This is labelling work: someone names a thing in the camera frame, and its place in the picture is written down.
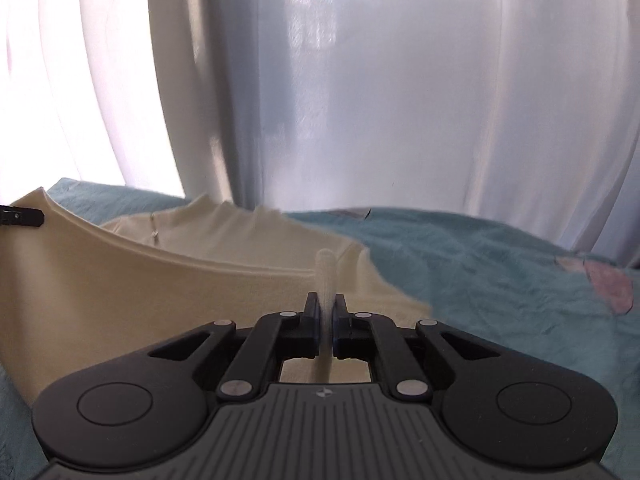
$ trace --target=teal blanket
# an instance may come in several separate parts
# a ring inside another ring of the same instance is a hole
[[[49,193],[97,224],[186,202],[69,179]],[[436,318],[599,381],[620,410],[603,464],[623,480],[640,478],[640,313],[631,307],[640,272],[454,214],[375,208],[366,219],[290,216],[364,243],[382,276],[433,305]],[[46,463],[29,416],[0,374],[0,480],[28,480]]]

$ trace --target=logo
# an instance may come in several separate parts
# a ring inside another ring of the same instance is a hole
[[[327,397],[331,397],[333,394],[334,394],[334,391],[330,390],[327,387],[322,388],[322,390],[316,391],[316,395],[318,397],[322,397],[323,399],[326,399]]]

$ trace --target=fabric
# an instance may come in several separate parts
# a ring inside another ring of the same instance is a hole
[[[183,194],[148,1],[0,0],[0,203],[61,174]]]
[[[137,189],[70,179],[49,193],[95,223],[137,213],[139,206],[152,210],[154,203],[153,194]],[[162,209],[166,197],[155,198]],[[584,260],[596,256],[573,254],[498,222],[382,208],[365,220],[331,212],[290,216],[359,240],[380,274],[432,304],[434,317],[598,380],[620,411],[603,464],[622,480],[640,478],[640,272],[623,270],[635,306],[615,316],[584,272]],[[574,270],[565,270],[560,258],[575,262]],[[1,480],[28,480],[46,464],[28,407],[1,374],[0,464],[11,471],[3,476],[0,468]]]
[[[621,264],[640,247],[638,0],[161,1],[165,119],[203,173],[209,107],[181,90],[232,103],[210,127],[232,148],[206,153],[242,168],[236,200],[464,213]]]
[[[277,211],[202,197],[99,228],[42,189],[15,205],[45,214],[37,229],[0,232],[0,361],[29,404],[60,377],[194,326],[220,318],[251,326],[263,314],[301,310],[318,288],[321,249],[336,255],[337,291],[350,308],[387,314],[401,326],[430,314],[380,278],[361,244]],[[354,370],[341,373],[351,378]],[[283,380],[305,381],[309,373],[290,362]]]

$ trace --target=circular pad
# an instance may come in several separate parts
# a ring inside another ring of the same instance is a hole
[[[498,407],[509,418],[525,424],[553,424],[571,409],[571,399],[560,388],[545,383],[517,383],[498,394]]]
[[[145,416],[152,404],[153,397],[142,386],[108,383],[82,394],[78,411],[94,424],[121,426]]]

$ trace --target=cream sweater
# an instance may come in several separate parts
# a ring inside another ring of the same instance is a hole
[[[281,213],[204,196],[188,206],[94,226],[37,189],[15,206],[42,209],[39,228],[0,227],[0,361],[31,404],[73,371],[215,319],[251,326],[263,314],[300,311],[318,289],[316,253],[336,258],[337,291],[350,311],[413,326],[430,309],[378,274],[363,245]],[[281,377],[306,381],[311,360]],[[332,381],[366,381],[359,362]]]

